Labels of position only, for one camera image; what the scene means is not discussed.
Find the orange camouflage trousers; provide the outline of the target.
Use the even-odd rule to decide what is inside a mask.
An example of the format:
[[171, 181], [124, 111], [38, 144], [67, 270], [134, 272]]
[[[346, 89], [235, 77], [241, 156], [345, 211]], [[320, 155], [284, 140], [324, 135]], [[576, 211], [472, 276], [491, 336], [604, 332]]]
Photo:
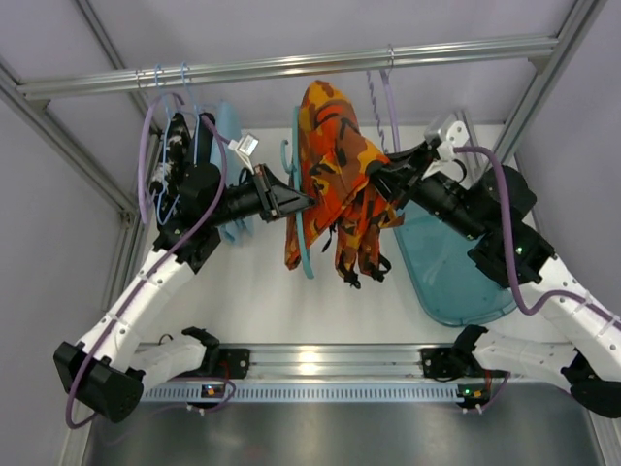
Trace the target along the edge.
[[337, 234], [335, 269], [343, 281], [360, 286], [360, 275], [382, 282], [391, 269], [380, 253], [380, 233], [404, 223], [393, 203], [371, 183], [388, 157], [360, 131], [347, 96], [316, 80], [306, 89], [298, 117], [300, 190], [315, 200], [302, 211], [302, 224], [286, 222], [284, 264], [296, 269], [303, 248], [328, 231]]

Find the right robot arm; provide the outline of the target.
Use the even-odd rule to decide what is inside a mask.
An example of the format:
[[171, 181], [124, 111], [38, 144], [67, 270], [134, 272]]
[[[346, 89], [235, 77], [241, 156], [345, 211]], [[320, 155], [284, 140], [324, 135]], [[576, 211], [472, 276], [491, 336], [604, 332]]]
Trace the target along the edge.
[[376, 166], [368, 186], [384, 200], [414, 202], [464, 237], [488, 279], [511, 291], [520, 312], [542, 315], [565, 335], [547, 346], [468, 325], [444, 354], [455, 377], [504, 371], [550, 383], [587, 410], [620, 416], [620, 320], [572, 276], [554, 248], [523, 217], [536, 202], [522, 175], [494, 163], [471, 188], [442, 173]]

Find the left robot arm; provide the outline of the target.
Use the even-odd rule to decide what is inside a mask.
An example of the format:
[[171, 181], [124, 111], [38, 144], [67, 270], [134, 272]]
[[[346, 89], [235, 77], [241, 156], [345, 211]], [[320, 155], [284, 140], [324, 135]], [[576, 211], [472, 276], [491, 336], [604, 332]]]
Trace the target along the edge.
[[[168, 343], [138, 351], [167, 302], [218, 248], [221, 225], [250, 216], [295, 221], [317, 203], [294, 184], [283, 183], [265, 164], [248, 168], [245, 180], [232, 186], [225, 182], [226, 169], [209, 161], [182, 169], [175, 183], [177, 211], [160, 227], [135, 278], [76, 343], [63, 342], [55, 350], [53, 362], [68, 396], [69, 428], [79, 429], [94, 416], [122, 422], [146, 392], [174, 379], [206, 380], [207, 398], [188, 405], [199, 411], [217, 411], [237, 394], [240, 376], [219, 340], [204, 328], [186, 327]], [[92, 416], [74, 419], [77, 403]]]

